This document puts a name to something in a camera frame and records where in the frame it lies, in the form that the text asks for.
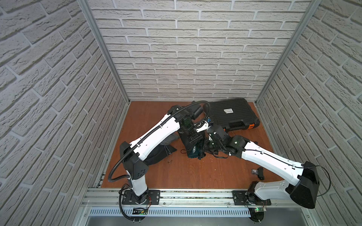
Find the black fabric pouch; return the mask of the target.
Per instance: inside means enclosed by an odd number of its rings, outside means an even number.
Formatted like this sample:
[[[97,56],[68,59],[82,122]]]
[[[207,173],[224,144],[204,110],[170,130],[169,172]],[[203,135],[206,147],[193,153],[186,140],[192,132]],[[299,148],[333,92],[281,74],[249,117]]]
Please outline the black fabric pouch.
[[[191,133],[178,131],[179,137],[185,146],[188,158],[201,160],[206,156],[204,151],[205,132],[192,131]]]

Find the black printed drawstring pouch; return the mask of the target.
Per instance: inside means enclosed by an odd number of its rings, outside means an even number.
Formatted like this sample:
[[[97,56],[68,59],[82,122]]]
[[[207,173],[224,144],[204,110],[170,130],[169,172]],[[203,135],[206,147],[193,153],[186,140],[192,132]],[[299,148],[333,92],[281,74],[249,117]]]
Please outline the black printed drawstring pouch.
[[[171,145],[158,145],[151,151],[144,162],[148,166],[157,164],[176,151],[177,149]]]

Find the grey fabric pouch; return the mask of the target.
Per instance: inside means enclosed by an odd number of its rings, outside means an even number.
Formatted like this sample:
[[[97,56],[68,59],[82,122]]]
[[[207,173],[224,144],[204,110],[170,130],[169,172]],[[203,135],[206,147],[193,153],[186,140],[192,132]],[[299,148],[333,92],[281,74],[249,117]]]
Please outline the grey fabric pouch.
[[[167,136],[162,142],[160,142],[160,145],[167,146],[173,143],[174,141],[177,141],[178,139],[179,136],[176,133],[173,133]]]

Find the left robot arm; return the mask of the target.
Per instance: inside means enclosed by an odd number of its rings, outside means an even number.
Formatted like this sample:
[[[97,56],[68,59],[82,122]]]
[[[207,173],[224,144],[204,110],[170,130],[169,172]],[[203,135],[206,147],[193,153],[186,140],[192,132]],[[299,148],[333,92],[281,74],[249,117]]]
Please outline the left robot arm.
[[[200,122],[194,123],[203,112],[201,104],[210,106],[208,101],[192,102],[187,106],[174,105],[167,114],[148,132],[130,144],[123,142],[120,145],[121,159],[114,165],[108,175],[108,182],[116,182],[128,178],[130,189],[142,203],[148,197],[148,186],[145,174],[149,166],[144,162],[148,156],[170,135],[179,133],[187,151],[192,151],[201,141],[205,140],[205,130],[209,127],[209,111]]]

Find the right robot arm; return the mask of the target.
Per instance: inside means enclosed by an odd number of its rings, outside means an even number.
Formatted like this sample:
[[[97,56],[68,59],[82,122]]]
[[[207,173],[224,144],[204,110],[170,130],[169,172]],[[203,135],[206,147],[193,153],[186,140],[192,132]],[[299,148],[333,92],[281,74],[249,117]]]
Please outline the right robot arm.
[[[318,165],[281,157],[240,135],[231,137],[219,125],[210,126],[206,131],[211,138],[211,149],[253,162],[283,179],[277,182],[253,182],[249,188],[250,198],[256,197],[261,201],[286,199],[307,209],[315,208],[320,196]]]

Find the black plastic tool case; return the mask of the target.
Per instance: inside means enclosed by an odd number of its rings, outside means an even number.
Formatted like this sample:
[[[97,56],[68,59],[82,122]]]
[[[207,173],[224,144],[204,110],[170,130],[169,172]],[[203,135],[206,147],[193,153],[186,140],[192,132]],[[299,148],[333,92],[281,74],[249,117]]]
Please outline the black plastic tool case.
[[[211,122],[220,125],[226,132],[254,129],[260,120],[244,98],[210,102],[203,106]]]

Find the small black adapter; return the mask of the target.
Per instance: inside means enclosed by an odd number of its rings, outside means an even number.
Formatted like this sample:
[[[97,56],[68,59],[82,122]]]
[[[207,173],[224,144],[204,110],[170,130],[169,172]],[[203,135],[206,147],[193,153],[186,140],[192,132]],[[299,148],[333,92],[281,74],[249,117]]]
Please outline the small black adapter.
[[[258,169],[252,169],[251,173],[253,175],[257,175],[259,180],[264,180],[265,179],[264,168],[263,167],[259,167]]]

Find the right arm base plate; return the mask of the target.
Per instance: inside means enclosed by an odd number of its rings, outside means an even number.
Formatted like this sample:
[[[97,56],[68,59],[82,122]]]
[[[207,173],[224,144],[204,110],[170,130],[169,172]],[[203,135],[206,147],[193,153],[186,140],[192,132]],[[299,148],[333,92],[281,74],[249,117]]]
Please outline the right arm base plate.
[[[232,191],[234,205],[258,205],[258,206],[270,206],[271,201],[262,200],[257,197],[253,192],[249,192],[247,190],[233,190]]]

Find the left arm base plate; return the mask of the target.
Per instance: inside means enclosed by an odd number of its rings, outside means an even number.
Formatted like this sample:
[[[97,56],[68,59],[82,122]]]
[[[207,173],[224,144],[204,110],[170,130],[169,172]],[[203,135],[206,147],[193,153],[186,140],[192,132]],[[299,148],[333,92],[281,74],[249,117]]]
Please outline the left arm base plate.
[[[136,196],[133,190],[127,189],[123,192],[122,205],[158,205],[160,190],[147,190],[141,196]]]

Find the aluminium rail frame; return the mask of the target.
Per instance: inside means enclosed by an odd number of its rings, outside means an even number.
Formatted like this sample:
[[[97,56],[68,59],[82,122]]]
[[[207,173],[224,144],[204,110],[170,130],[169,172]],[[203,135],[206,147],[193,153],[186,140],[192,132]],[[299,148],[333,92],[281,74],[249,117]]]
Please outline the aluminium rail frame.
[[[137,204],[129,189],[90,188],[81,201],[83,215],[128,217],[250,217],[275,209],[301,209],[292,200],[271,199],[257,204],[245,202],[245,190],[155,189]]]

